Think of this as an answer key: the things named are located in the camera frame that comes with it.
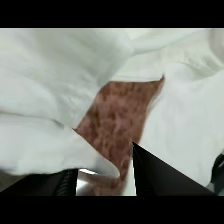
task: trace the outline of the reddish-brown textured surface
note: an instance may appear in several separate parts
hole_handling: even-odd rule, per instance
[[[97,94],[92,106],[76,129],[98,152],[117,166],[116,181],[95,181],[98,195],[118,194],[130,161],[130,143],[138,143],[147,106],[161,81],[145,83],[110,82]]]

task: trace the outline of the crumpled white fabric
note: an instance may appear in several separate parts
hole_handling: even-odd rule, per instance
[[[164,75],[140,145],[206,185],[223,147],[222,37],[205,28],[1,29],[1,169],[118,176],[72,128],[108,80]]]

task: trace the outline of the mottled brown material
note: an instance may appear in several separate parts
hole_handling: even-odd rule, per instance
[[[106,181],[106,178],[97,181],[89,176],[89,181],[97,186],[97,195],[117,195],[121,191],[130,161],[130,144],[139,142],[147,106],[161,82],[108,83],[100,90],[76,129],[121,173],[120,179],[113,181]]]

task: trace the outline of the brown fabric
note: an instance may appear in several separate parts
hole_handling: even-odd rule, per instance
[[[97,94],[76,129],[99,153],[120,171],[118,180],[80,174],[95,185],[97,195],[118,195],[130,161],[130,144],[138,143],[146,111],[160,81],[145,83],[110,82]]]

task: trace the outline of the white fabric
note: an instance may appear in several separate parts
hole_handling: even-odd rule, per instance
[[[1,169],[27,174],[78,167],[118,176],[72,128],[109,79],[154,81],[165,75],[140,145],[207,185],[224,146],[223,33],[1,29]]]

